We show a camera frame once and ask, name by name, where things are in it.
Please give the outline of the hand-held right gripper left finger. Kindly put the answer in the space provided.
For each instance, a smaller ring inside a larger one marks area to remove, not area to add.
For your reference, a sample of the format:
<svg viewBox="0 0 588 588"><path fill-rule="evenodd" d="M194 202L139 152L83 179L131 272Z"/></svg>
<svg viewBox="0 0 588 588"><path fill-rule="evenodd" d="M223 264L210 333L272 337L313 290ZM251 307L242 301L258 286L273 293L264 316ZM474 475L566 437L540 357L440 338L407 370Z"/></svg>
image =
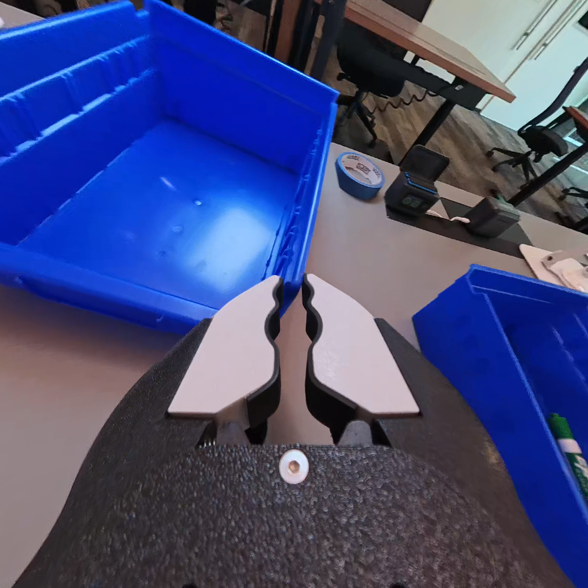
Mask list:
<svg viewBox="0 0 588 588"><path fill-rule="evenodd" d="M267 425L281 399L282 279L269 276L224 305L210 320L168 407L168 416Z"/></svg>

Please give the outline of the black case with open lid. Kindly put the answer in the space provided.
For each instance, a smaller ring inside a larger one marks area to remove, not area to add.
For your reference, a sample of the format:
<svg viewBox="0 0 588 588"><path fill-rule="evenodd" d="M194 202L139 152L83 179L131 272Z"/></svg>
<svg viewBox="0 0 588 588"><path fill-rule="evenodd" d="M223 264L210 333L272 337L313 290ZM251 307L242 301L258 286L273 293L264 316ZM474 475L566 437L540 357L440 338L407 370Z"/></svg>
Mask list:
<svg viewBox="0 0 588 588"><path fill-rule="evenodd" d="M423 145L414 145L402 158L399 174L386 190L386 208L406 217L425 215L439 201L436 181L450 159Z"/></svg>

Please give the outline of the blue plastic bin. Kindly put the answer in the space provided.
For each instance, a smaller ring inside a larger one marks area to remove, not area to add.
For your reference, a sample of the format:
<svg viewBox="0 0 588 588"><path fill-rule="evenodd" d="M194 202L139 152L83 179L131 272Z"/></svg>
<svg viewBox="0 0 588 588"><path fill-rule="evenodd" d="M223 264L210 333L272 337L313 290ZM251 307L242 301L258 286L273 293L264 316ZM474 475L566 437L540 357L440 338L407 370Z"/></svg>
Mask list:
<svg viewBox="0 0 588 588"><path fill-rule="evenodd" d="M160 1L1 32L1 284L186 334L302 284L338 92Z"/></svg>
<svg viewBox="0 0 588 588"><path fill-rule="evenodd" d="M413 326L494 441L548 551L587 587L587 501L548 426L565 417L587 460L587 294L471 265Z"/></svg>

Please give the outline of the black office chair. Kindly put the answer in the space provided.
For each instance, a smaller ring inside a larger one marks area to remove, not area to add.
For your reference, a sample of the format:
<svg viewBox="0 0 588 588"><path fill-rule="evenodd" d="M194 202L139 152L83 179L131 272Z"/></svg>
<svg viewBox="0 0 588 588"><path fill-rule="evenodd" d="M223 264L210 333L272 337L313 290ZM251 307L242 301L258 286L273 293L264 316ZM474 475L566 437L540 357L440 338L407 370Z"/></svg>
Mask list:
<svg viewBox="0 0 588 588"><path fill-rule="evenodd" d="M368 93L381 98L401 93L406 78L398 73L396 63L403 61L406 53L405 48L349 21L344 22L337 39L336 57L341 69L337 80L349 81L357 88L354 95L341 95L337 100L346 108L339 124L356 114L371 135L370 146L375 146L378 136L364 98Z"/></svg>
<svg viewBox="0 0 588 588"><path fill-rule="evenodd" d="M525 183L523 184L525 187L531 180L538 177L533 168L533 164L540 162L546 155L565 156L568 153L567 142L553 130L540 123L564 105L565 100L586 72L587 58L574 69L572 76L561 92L555 97L554 101L543 112L518 129L517 133L519 138L527 146L526 152L518 153L502 148L492 148L486 153L487 158L491 158L496 152L511 156L511 158L494 165L492 167L493 172L497 172L501 166L520 167L525 176Z"/></svg>

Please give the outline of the green dry erase marker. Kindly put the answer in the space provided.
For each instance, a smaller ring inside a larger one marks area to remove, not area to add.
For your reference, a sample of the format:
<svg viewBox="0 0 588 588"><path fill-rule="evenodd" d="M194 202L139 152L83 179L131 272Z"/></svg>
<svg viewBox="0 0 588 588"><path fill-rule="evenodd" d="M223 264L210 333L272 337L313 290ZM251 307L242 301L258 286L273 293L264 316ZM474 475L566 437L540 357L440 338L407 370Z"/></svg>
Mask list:
<svg viewBox="0 0 588 588"><path fill-rule="evenodd" d="M587 460L572 433L568 420L558 413L551 413L548 416L548 426L587 501Z"/></svg>

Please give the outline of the blue tape roll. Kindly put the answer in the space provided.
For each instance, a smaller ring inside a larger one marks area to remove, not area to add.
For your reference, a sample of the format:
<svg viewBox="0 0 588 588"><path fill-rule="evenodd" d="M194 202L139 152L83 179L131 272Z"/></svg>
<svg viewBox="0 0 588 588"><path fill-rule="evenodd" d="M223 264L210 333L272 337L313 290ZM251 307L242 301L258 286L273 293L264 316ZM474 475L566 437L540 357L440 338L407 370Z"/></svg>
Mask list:
<svg viewBox="0 0 588 588"><path fill-rule="evenodd" d="M335 169L342 191L360 201L373 200L385 183L378 165L359 153L343 152L336 159Z"/></svg>

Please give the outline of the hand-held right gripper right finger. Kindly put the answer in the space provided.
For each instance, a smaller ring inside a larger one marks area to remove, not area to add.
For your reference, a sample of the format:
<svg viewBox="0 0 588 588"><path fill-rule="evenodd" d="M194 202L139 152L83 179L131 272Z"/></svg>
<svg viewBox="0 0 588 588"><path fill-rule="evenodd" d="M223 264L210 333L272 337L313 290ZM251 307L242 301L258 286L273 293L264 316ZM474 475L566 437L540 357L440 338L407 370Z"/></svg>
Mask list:
<svg viewBox="0 0 588 588"><path fill-rule="evenodd" d="M420 408L376 318L358 301L315 274L305 274L305 398L329 429L353 420L420 415Z"/></svg>

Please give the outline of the small black box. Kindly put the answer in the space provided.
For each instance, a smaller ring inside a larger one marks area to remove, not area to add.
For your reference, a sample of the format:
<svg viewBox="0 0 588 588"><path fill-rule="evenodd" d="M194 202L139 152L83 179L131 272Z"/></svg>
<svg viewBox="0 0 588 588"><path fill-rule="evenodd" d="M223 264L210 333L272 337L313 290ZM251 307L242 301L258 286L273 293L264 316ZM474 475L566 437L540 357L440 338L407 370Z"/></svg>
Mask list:
<svg viewBox="0 0 588 588"><path fill-rule="evenodd" d="M468 232L496 238L520 220L518 210L503 197L486 197L464 216L468 220L465 228Z"/></svg>

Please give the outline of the white stand with base plate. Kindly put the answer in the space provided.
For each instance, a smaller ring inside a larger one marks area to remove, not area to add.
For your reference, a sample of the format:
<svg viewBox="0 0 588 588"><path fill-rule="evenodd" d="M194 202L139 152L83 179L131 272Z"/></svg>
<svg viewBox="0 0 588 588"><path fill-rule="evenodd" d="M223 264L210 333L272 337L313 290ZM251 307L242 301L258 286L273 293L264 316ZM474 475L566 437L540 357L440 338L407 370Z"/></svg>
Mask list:
<svg viewBox="0 0 588 588"><path fill-rule="evenodd" d="M531 245L519 251L540 281L587 293L587 246L549 252Z"/></svg>

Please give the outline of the black metal pole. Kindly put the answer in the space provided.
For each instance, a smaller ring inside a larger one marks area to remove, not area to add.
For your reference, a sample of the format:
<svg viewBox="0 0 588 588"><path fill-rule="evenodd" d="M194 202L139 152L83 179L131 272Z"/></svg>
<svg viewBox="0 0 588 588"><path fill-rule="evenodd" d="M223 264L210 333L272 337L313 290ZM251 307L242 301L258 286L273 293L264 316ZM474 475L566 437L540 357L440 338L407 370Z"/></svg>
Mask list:
<svg viewBox="0 0 588 588"><path fill-rule="evenodd" d="M319 22L320 1L272 1L266 53L305 72Z"/></svg>

